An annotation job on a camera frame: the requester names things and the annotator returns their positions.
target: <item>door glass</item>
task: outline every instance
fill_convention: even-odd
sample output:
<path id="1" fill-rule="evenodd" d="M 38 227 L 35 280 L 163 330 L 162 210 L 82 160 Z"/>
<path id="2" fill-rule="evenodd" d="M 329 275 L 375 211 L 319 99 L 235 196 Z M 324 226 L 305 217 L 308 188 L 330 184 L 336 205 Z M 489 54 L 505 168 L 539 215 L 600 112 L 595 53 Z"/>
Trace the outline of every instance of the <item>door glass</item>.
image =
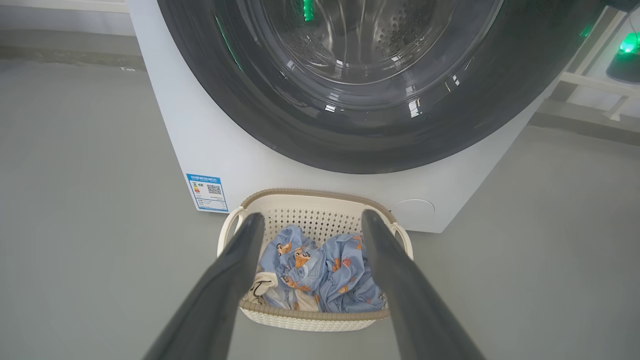
<path id="1" fill-rule="evenodd" d="M 481 39 L 500 0 L 248 1 L 282 73 L 350 108 L 407 100 Z"/>

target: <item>white washing machine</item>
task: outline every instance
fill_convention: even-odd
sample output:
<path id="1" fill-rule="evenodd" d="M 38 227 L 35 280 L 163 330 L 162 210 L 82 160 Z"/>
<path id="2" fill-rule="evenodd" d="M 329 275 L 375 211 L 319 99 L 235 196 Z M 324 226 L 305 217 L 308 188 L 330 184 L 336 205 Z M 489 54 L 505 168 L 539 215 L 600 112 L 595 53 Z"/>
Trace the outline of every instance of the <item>white washing machine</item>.
<path id="1" fill-rule="evenodd" d="M 304 188 L 442 232 L 521 132 L 599 0 L 132 0 L 197 210 Z"/>

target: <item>gray floor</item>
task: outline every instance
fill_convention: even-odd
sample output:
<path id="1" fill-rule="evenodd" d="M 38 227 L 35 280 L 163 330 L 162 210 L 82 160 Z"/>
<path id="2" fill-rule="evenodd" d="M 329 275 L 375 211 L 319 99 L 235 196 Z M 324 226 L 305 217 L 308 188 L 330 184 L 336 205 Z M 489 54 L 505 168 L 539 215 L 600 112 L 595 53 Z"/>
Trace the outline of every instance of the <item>gray floor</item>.
<path id="1" fill-rule="evenodd" d="M 487 359 L 638 359 L 640 147 L 528 127 L 416 262 Z M 0 61 L 0 359 L 139 359 L 214 260 L 144 72 Z M 397 359 L 238 314 L 229 359 Z"/>

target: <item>white wall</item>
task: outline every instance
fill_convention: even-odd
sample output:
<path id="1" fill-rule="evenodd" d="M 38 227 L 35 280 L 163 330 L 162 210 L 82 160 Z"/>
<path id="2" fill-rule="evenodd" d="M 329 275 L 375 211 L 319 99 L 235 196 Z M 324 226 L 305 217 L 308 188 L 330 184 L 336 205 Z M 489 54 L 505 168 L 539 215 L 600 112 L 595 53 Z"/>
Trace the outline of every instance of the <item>white wall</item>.
<path id="1" fill-rule="evenodd" d="M 126 0 L 0 0 L 0 5 L 127 13 Z"/>
<path id="2" fill-rule="evenodd" d="M 35 29 L 80 31 L 83 33 L 127 36 L 135 36 L 136 34 L 133 30 L 131 18 L 127 12 L 1 6 L 1 4 L 8 1 L 24 0 L 0 0 L 0 30 Z M 58 3 L 89 3 L 89 1 L 60 1 Z M 124 6 L 126 9 L 124 3 L 114 3 L 114 5 Z"/>

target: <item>basket handle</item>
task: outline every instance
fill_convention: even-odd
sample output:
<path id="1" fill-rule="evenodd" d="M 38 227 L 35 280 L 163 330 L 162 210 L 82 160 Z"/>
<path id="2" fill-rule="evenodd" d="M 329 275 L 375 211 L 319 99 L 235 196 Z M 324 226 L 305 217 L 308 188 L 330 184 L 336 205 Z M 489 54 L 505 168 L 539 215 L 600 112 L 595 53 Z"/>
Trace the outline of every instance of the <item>basket handle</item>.
<path id="1" fill-rule="evenodd" d="M 398 225 L 397 222 L 391 224 L 391 228 L 400 233 L 402 244 L 404 245 L 404 251 L 406 252 L 406 255 L 413 260 L 413 246 L 411 245 L 411 240 L 409 240 L 409 234 L 407 234 L 404 227 Z"/>
<path id="2" fill-rule="evenodd" d="M 222 251 L 225 250 L 225 245 L 229 237 L 229 231 L 231 230 L 231 224 L 234 223 L 234 220 L 236 219 L 236 217 L 240 217 L 240 218 L 238 219 L 238 223 L 236 225 L 236 229 L 234 230 L 234 233 L 238 231 L 238 229 L 240 228 L 240 225 L 242 225 L 242 221 L 244 219 L 241 213 L 243 211 L 244 211 L 244 208 L 241 206 L 231 211 L 229 215 L 227 215 L 227 218 L 225 219 L 225 223 L 222 224 L 222 230 L 220 231 L 220 236 L 218 237 L 218 253 L 216 254 L 216 258 L 219 258 L 220 254 L 222 254 Z"/>

